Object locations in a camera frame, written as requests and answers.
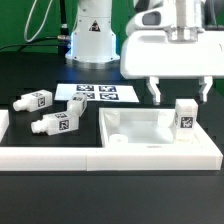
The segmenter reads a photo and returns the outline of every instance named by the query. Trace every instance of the marker sheet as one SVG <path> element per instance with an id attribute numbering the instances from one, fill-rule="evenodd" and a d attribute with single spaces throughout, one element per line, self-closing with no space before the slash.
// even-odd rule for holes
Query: marker sheet
<path id="1" fill-rule="evenodd" d="M 86 94 L 89 101 L 139 102 L 132 86 L 91 84 L 58 84 L 55 100 L 70 100 L 75 93 Z"/>

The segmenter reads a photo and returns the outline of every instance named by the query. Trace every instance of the white box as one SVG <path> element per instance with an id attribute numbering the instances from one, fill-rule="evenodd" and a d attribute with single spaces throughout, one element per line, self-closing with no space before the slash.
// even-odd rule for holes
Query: white box
<path id="1" fill-rule="evenodd" d="M 8 110 L 0 110 L 0 142 L 9 126 L 9 112 Z"/>
<path id="2" fill-rule="evenodd" d="M 87 158 L 89 170 L 220 170 L 223 155 L 195 123 L 191 143 L 173 141 L 171 127 L 158 123 L 158 114 L 174 109 L 120 109 L 100 108 L 99 123 L 102 144 Z M 107 115 L 115 116 L 115 123 L 108 122 Z M 110 142 L 111 136 L 120 136 Z"/>

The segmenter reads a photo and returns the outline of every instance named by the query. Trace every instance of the white cylinder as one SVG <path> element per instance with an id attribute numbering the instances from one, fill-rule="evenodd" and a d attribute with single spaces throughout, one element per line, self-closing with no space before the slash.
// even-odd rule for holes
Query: white cylinder
<path id="1" fill-rule="evenodd" d="M 28 107 L 29 101 L 26 99 L 17 100 L 13 103 L 13 108 L 15 111 L 26 110 Z"/>
<path id="2" fill-rule="evenodd" d="M 33 133 L 41 133 L 46 132 L 47 130 L 47 121 L 45 120 L 38 120 L 36 122 L 31 123 L 31 129 Z"/>

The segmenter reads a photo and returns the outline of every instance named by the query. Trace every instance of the black tabletop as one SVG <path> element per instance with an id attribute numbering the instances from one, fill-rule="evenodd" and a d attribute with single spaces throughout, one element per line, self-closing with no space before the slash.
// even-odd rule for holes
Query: black tabletop
<path id="1" fill-rule="evenodd" d="M 100 107 L 156 108 L 144 80 L 125 80 L 119 68 L 75 69 L 55 54 L 0 54 L 0 109 L 8 109 L 10 125 L 1 146 L 101 147 Z M 43 114 L 66 110 L 54 101 L 41 111 L 15 112 L 22 94 L 58 83 L 132 85 L 140 103 L 89 102 L 80 129 L 55 136 L 34 135 L 30 122 Z M 198 80 L 161 80 L 163 103 L 195 98 Z M 213 88 L 199 105 L 198 122 L 224 153 L 224 99 Z M 224 222 L 224 171 L 132 172 L 1 172 L 0 223 L 203 223 Z"/>

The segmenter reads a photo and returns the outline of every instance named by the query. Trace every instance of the green wall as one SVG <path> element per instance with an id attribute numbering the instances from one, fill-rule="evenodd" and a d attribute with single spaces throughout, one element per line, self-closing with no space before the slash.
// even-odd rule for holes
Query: green wall
<path id="1" fill-rule="evenodd" d="M 23 33 L 28 14 L 34 0 L 0 0 L 0 47 L 12 44 L 23 44 Z M 119 39 L 119 50 L 126 39 L 125 26 L 128 22 L 128 14 L 133 11 L 127 8 L 126 0 L 113 0 L 112 30 Z M 29 37 L 39 28 L 49 0 L 39 0 L 30 24 Z M 77 0 L 66 0 L 67 20 L 69 30 L 72 30 L 76 15 Z M 54 0 L 46 25 L 39 37 L 56 36 L 60 33 L 60 7 L 59 0 Z M 224 12 L 217 18 L 218 24 L 224 25 Z M 56 53 L 56 47 L 33 47 L 26 51 Z M 224 80 L 215 81 L 217 90 L 224 95 Z"/>

